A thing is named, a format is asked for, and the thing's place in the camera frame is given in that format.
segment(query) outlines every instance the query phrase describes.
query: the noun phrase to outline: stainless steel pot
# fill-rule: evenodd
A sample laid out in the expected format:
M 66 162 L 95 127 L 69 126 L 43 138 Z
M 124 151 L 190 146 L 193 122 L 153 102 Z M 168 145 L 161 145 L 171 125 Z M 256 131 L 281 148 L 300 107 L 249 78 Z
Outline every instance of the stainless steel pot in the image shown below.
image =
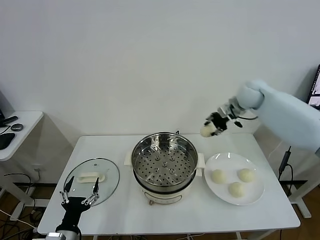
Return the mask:
M 143 188 L 156 194 L 173 194 L 194 179 L 198 154 L 185 137 L 158 132 L 137 143 L 131 163 L 133 174 Z

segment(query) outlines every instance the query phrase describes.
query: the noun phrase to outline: white plate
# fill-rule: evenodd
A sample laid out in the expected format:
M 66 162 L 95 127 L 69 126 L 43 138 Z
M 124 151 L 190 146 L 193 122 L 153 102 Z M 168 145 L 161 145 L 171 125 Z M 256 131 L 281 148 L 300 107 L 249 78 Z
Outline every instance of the white plate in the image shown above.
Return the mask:
M 227 182 L 225 184 L 216 184 L 212 180 L 212 172 L 221 169 L 226 174 Z M 237 175 L 241 169 L 251 169 L 255 173 L 255 180 L 252 182 L 242 182 Z M 249 205 L 258 201 L 264 191 L 265 185 L 260 178 L 259 170 L 250 160 L 235 153 L 218 153 L 205 163 L 204 178 L 209 188 L 222 200 L 234 205 Z M 233 197 L 228 186 L 234 182 L 244 184 L 245 195 L 243 197 Z

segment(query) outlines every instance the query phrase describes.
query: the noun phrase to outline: wooden floor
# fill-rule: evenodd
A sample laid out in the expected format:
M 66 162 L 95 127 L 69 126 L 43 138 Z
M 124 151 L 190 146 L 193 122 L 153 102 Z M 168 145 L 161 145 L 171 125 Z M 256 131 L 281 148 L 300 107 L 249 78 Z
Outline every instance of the wooden floor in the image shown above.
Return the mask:
M 53 187 L 37 187 L 33 193 L 34 198 L 38 199 L 49 199 L 54 191 Z M 274 233 L 270 234 L 265 240 L 320 240 L 320 187 L 316 187 L 313 191 L 307 194 L 303 198 L 308 209 L 312 214 L 312 218 L 304 219 L 300 214 L 298 208 L 294 205 L 294 209 L 300 218 L 301 226 L 294 229 L 286 229 L 282 231 L 282 238 L 280 238 L 280 231 L 277 230 Z M 18 201 L 11 194 L 6 193 L 0 199 L 0 209 L 10 213 L 13 208 L 17 205 Z M 29 214 L 32 210 L 32 207 L 26 207 L 22 213 L 22 216 Z M 9 237 L 18 232 L 18 228 L 13 227 L 10 232 L 7 232 L 3 236 L 3 227 L 2 225 L 6 221 L 7 216 L 0 212 L 0 240 L 4 237 Z M 25 222 L 30 223 L 28 217 L 22 219 Z M 16 224 L 19 226 L 20 230 L 29 228 L 29 226 L 19 222 Z M 249 232 L 241 233 L 243 239 L 246 239 Z M 144 236 L 100 236 L 99 240 L 177 240 L 179 238 L 184 238 L 186 235 L 144 235 Z M 201 236 L 195 236 L 194 240 L 235 240 L 235 233 L 212 233 L 204 234 Z M 19 236 L 16 235 L 11 237 L 10 240 L 22 240 L 19 239 Z M 92 236 L 84 236 L 82 240 L 92 240 Z

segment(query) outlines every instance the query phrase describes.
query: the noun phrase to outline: white robot arm cover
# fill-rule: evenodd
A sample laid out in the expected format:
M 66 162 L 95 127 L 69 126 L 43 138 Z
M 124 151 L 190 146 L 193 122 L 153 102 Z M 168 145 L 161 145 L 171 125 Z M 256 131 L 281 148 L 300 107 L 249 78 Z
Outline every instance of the white robot arm cover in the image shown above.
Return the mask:
M 236 119 L 245 110 L 251 110 L 265 126 L 288 144 L 319 154 L 320 112 L 312 106 L 256 80 L 247 82 L 236 97 L 218 108 L 217 113 L 228 121 Z M 212 117 L 207 120 L 215 123 Z

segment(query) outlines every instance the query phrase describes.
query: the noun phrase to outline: power outlet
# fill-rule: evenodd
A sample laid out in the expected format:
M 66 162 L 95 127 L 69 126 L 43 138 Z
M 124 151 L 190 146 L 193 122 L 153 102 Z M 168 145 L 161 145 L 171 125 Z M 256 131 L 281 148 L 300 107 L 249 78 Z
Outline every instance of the power outlet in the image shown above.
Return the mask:
M 32 167 L 35 172 L 43 172 L 45 170 L 40 164 L 32 164 Z

